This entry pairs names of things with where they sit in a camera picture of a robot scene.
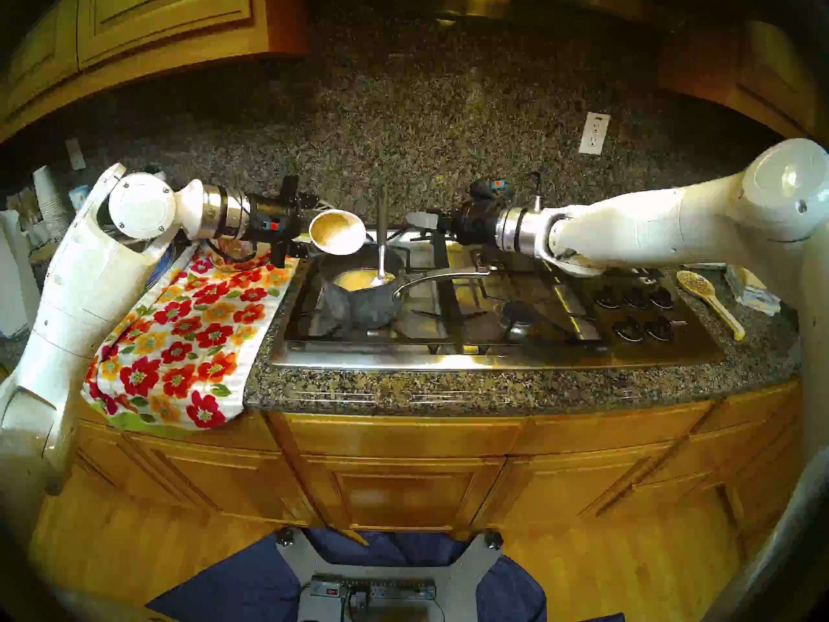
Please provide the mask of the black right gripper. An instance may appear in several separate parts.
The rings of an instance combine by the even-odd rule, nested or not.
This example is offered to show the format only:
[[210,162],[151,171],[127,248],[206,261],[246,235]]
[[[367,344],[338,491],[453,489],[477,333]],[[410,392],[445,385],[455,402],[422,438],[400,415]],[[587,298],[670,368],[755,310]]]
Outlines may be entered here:
[[447,216],[439,212],[408,212],[407,222],[420,231],[452,234],[462,246],[495,246],[502,202],[468,200]]

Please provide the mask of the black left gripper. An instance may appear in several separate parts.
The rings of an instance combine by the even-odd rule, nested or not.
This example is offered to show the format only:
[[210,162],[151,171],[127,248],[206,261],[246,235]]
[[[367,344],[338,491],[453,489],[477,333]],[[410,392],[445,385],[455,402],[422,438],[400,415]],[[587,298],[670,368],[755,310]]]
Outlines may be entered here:
[[256,195],[250,199],[250,240],[269,245],[269,263],[285,267],[289,252],[319,252],[312,241],[299,236],[299,210],[303,216],[324,212],[319,197],[299,197],[299,176],[286,176],[275,197]]

